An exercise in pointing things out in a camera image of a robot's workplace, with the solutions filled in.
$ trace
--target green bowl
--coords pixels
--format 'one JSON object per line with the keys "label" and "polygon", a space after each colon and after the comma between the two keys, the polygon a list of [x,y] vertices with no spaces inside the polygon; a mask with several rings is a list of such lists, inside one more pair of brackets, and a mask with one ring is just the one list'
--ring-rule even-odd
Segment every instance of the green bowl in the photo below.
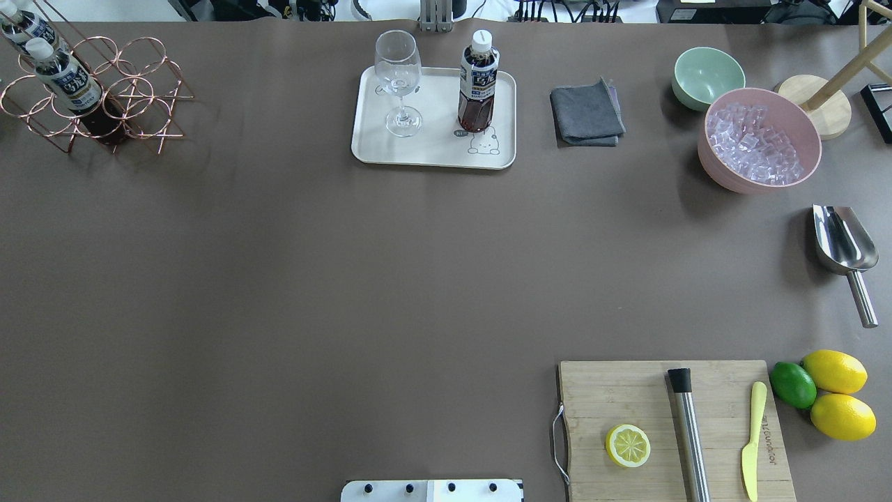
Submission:
{"label": "green bowl", "polygon": [[718,49],[693,47],[675,60],[672,91],[691,110],[705,112],[722,94],[746,85],[740,64]]}

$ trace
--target lemon slice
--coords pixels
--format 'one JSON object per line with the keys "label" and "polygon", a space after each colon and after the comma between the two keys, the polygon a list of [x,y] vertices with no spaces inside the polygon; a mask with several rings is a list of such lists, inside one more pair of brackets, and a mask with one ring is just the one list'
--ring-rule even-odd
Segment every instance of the lemon slice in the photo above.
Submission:
{"label": "lemon slice", "polygon": [[623,467],[639,467],[650,458],[650,440],[638,427],[617,425],[607,433],[607,456]]}

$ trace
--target cartoon bear drawing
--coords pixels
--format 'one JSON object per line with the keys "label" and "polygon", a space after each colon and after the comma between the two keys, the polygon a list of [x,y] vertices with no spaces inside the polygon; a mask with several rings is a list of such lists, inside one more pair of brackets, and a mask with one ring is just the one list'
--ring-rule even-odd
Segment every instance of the cartoon bear drawing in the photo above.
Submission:
{"label": "cartoon bear drawing", "polygon": [[469,154],[498,155],[499,154],[499,138],[496,136],[496,130],[490,126],[481,132],[474,133],[471,137],[471,147],[468,148]]}

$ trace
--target black muddler tip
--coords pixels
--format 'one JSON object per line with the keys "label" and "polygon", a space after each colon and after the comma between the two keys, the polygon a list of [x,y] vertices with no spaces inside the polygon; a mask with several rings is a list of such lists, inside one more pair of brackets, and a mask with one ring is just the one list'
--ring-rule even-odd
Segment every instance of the black muddler tip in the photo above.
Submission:
{"label": "black muddler tip", "polygon": [[681,394],[690,392],[690,368],[676,368],[669,370],[669,381],[672,383],[672,392]]}

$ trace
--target bottle label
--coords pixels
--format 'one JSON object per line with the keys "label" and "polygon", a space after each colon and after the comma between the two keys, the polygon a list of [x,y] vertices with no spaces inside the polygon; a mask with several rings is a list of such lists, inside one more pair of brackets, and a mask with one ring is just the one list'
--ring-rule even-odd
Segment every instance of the bottle label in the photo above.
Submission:
{"label": "bottle label", "polygon": [[28,26],[25,30],[17,31],[12,34],[7,33],[6,37],[9,38],[23,54],[27,55],[30,54],[25,50],[25,44],[32,38],[42,38],[49,42],[50,45],[53,46],[53,49],[61,49],[66,53],[69,52],[68,44],[65,43],[65,40],[62,40],[62,37],[56,35],[55,29],[42,18],[36,18],[34,22],[31,23],[31,26]]}
{"label": "bottle label", "polygon": [[73,57],[69,58],[68,65],[61,72],[52,76],[38,75],[38,77],[62,99],[65,107],[73,112],[85,112],[93,108],[103,96],[99,83]]}
{"label": "bottle label", "polygon": [[466,58],[461,58],[459,81],[461,94],[468,99],[483,101],[496,94],[496,73],[499,72],[499,51],[492,49],[495,60],[488,66],[474,66]]}

